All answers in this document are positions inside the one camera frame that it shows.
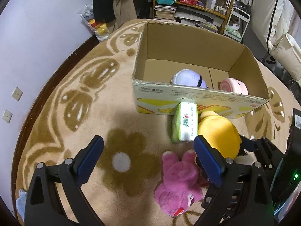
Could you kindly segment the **wall socket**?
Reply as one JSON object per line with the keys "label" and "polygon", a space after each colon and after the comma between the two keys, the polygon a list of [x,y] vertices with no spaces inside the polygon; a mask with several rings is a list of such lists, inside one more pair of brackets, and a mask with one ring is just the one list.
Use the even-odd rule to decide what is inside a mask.
{"label": "wall socket", "polygon": [[19,89],[18,87],[16,87],[12,93],[12,97],[16,100],[19,101],[21,96],[22,96],[23,92],[21,89]]}
{"label": "wall socket", "polygon": [[12,118],[12,113],[8,110],[5,110],[4,113],[3,113],[3,117],[2,119],[7,122],[7,123],[10,123],[11,121],[11,118]]}

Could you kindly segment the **white-haired blindfolded plush doll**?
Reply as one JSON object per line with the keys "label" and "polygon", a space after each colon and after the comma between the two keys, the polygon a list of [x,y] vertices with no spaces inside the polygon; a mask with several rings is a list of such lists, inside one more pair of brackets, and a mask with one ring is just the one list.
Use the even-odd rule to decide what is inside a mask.
{"label": "white-haired blindfolded plush doll", "polygon": [[171,83],[182,86],[207,88],[203,77],[190,69],[178,71],[171,79]]}

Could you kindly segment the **upper wall socket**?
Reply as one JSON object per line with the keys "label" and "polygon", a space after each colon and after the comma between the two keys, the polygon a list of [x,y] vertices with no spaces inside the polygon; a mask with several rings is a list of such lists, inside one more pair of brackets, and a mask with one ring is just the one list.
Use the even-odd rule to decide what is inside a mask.
{"label": "upper wall socket", "polygon": [[21,96],[22,96],[23,92],[21,89],[19,89],[18,87],[16,87],[12,93],[12,97],[16,100],[19,101]]}

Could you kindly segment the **white cushioned chair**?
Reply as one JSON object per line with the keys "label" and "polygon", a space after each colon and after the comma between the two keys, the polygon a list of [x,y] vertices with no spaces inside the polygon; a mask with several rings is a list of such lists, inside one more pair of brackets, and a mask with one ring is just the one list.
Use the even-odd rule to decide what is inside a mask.
{"label": "white cushioned chair", "polygon": [[259,41],[300,83],[300,46],[296,33],[300,18],[289,0],[249,0],[251,27]]}

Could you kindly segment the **light blue slipper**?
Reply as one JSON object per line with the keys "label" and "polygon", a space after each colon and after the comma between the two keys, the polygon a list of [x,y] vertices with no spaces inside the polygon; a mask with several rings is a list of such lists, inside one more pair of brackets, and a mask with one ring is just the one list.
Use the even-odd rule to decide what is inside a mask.
{"label": "light blue slipper", "polygon": [[16,199],[16,209],[22,220],[24,220],[26,201],[27,201],[27,191],[23,188],[19,190],[19,197]]}

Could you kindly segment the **wooden shelf unit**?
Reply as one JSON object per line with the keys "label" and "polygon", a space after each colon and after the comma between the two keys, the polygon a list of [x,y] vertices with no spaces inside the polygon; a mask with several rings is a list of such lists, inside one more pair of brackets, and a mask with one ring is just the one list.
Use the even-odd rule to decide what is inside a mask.
{"label": "wooden shelf unit", "polygon": [[[223,34],[231,8],[235,0],[198,0],[196,5],[187,5],[176,0],[174,21],[183,24],[202,27],[209,31]],[[162,5],[153,0],[152,16],[155,18],[155,5]]]}

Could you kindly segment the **green tissue pack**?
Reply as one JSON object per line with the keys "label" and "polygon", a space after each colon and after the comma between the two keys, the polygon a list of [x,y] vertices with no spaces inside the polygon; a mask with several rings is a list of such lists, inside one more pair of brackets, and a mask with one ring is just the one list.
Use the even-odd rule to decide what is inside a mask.
{"label": "green tissue pack", "polygon": [[198,108],[195,103],[179,103],[172,120],[173,143],[194,141],[198,135]]}

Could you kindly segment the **beige patterned carpet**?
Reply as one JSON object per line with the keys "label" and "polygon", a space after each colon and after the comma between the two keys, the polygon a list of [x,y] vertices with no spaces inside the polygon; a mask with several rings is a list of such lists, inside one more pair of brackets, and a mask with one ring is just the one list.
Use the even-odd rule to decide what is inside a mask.
{"label": "beige patterned carpet", "polygon": [[[100,135],[104,152],[83,194],[105,225],[194,225],[201,201],[171,217],[155,202],[162,181],[162,154],[181,157],[192,143],[171,141],[173,115],[137,111],[132,74],[138,41],[147,22],[134,19],[93,48],[58,84],[35,121],[22,152],[16,189],[28,190],[38,163],[56,165],[74,157]],[[291,91],[257,60],[269,102],[239,118],[229,118],[247,138],[268,138],[282,152],[300,104]]]}

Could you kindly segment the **open cardboard box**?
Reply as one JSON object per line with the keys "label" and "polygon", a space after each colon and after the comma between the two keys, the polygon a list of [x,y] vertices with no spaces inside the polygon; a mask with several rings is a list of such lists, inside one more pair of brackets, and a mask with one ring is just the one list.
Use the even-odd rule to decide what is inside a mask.
{"label": "open cardboard box", "polygon": [[[180,70],[201,75],[207,88],[171,83]],[[219,89],[225,78],[243,82],[248,95]],[[270,98],[251,50],[233,39],[184,24],[147,22],[138,41],[132,74],[137,111],[173,115],[181,102],[195,103],[199,112],[215,111],[239,118]]]}

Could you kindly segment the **white metal trolley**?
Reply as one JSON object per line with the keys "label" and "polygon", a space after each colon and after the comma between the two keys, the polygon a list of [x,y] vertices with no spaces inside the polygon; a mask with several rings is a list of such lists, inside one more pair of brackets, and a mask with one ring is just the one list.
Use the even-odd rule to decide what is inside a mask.
{"label": "white metal trolley", "polygon": [[233,5],[223,35],[242,43],[251,16],[244,6]]}

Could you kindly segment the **pink swirl roll plush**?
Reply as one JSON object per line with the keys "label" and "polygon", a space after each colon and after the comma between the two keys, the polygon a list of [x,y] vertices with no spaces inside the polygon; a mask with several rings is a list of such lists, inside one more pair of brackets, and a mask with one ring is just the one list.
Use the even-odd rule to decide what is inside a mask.
{"label": "pink swirl roll plush", "polygon": [[234,78],[223,79],[219,84],[219,89],[226,92],[233,92],[241,95],[249,94],[246,85],[243,82]]}

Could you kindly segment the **yellow dog plush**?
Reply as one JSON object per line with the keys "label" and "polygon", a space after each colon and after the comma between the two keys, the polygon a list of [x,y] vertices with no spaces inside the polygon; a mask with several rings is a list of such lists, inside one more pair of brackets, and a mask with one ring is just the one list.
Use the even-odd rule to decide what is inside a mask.
{"label": "yellow dog plush", "polygon": [[210,146],[217,149],[224,158],[235,159],[238,156],[242,143],[241,137],[236,127],[216,112],[201,113],[198,135],[203,136]]}

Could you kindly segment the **clear bag of toys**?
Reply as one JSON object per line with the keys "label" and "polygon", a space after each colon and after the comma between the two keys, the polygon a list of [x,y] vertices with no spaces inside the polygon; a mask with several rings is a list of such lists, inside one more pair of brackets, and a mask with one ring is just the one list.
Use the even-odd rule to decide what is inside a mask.
{"label": "clear bag of toys", "polygon": [[94,18],[93,5],[85,5],[83,9],[78,12],[82,21],[86,26],[93,31],[99,42],[104,41],[110,35],[106,23],[96,22]]}

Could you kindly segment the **pink bear plush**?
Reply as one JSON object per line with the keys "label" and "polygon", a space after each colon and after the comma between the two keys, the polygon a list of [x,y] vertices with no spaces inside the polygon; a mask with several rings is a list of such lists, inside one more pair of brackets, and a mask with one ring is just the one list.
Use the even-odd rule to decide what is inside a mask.
{"label": "pink bear plush", "polygon": [[154,199],[171,217],[185,213],[194,202],[204,197],[198,184],[199,169],[195,157],[194,150],[185,152],[181,160],[172,151],[162,155],[163,182],[155,189]]}

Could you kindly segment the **black hanging coat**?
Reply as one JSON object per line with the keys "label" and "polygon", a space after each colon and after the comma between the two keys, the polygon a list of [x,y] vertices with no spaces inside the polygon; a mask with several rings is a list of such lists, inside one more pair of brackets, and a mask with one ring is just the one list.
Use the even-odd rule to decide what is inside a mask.
{"label": "black hanging coat", "polygon": [[115,19],[113,0],[93,0],[93,13],[96,22],[112,22]]}

